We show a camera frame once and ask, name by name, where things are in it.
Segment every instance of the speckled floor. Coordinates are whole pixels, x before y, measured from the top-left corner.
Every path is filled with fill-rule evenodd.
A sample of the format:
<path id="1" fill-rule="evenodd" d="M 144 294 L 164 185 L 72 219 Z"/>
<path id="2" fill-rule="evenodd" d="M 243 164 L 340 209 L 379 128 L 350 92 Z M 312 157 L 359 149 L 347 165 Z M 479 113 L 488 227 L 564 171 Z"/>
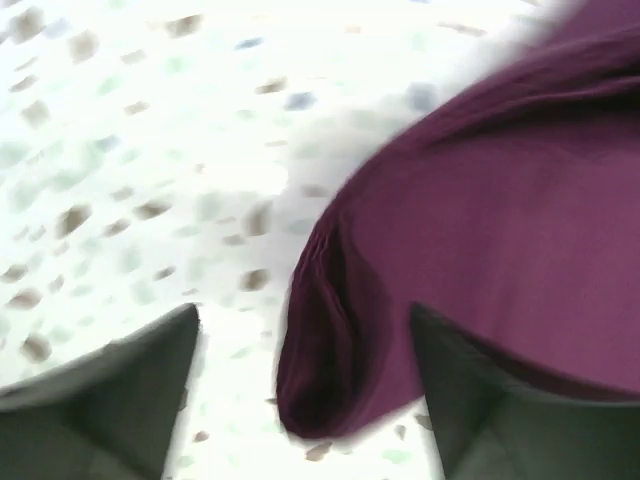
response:
<path id="1" fill-rule="evenodd" d="M 346 176 L 555 2 L 0 5 L 0 385 L 197 302 L 207 342 L 168 476 L 437 475 L 422 405 L 349 445 L 280 431 L 287 280 Z"/>

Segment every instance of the purple fabric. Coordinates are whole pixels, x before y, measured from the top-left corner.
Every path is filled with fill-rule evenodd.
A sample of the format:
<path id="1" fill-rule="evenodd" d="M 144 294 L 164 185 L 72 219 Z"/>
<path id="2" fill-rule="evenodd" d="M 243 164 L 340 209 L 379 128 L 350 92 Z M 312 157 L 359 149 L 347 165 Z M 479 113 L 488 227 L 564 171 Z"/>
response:
<path id="1" fill-rule="evenodd" d="M 640 393 L 638 100 L 640 3 L 592 0 L 367 162 L 294 273 L 285 428 L 344 436 L 418 398 L 412 301 L 541 371 Z"/>

